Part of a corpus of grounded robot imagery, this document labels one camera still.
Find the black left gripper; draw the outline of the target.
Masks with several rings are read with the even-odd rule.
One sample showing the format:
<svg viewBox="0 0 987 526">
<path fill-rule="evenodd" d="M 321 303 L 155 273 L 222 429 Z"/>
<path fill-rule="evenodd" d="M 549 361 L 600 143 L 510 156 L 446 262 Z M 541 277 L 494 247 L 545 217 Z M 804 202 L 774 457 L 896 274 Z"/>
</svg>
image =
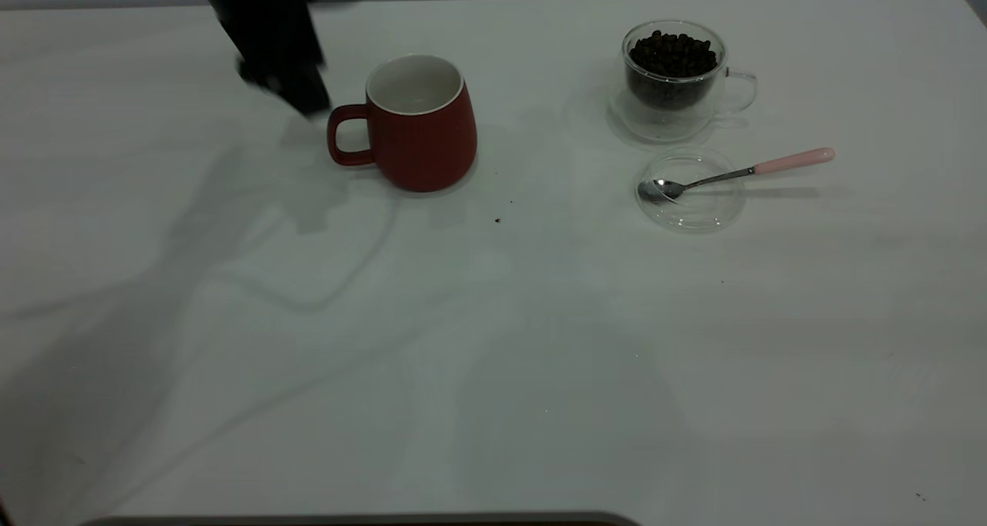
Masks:
<svg viewBox="0 0 987 526">
<path fill-rule="evenodd" d="M 306 118 L 332 110 L 321 76 L 323 49 L 310 13 L 313 0 L 208 0 L 239 49 L 237 74 Z"/>
</svg>

